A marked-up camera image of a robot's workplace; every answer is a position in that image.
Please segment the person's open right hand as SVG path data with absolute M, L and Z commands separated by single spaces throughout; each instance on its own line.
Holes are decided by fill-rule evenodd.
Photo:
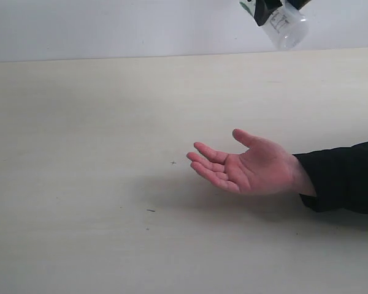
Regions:
M 215 187 L 242 195 L 284 192 L 315 197 L 315 188 L 296 156 L 265 138 L 234 129 L 232 136 L 248 148 L 241 154 L 217 151 L 194 143 L 196 153 L 186 156 L 191 168 Z

